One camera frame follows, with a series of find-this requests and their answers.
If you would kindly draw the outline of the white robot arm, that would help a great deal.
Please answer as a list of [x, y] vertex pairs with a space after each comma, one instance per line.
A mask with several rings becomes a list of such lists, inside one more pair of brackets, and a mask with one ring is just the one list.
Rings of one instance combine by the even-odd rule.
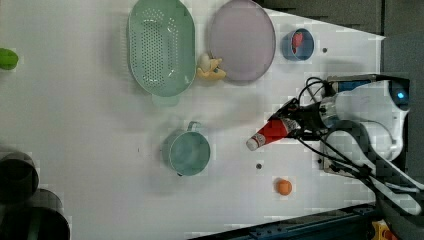
[[293, 98], [271, 118], [289, 122], [288, 136], [319, 141], [320, 155], [350, 172], [404, 216], [423, 214], [423, 184], [393, 161], [404, 149], [410, 82], [383, 77], [337, 92], [328, 81], [319, 101]]

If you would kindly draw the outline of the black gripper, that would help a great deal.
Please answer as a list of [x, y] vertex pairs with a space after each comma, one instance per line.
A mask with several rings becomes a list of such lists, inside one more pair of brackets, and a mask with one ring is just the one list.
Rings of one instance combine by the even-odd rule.
[[287, 137], [291, 139], [319, 139], [327, 132], [319, 104], [301, 106], [296, 98], [286, 102], [268, 120], [281, 120], [287, 129]]

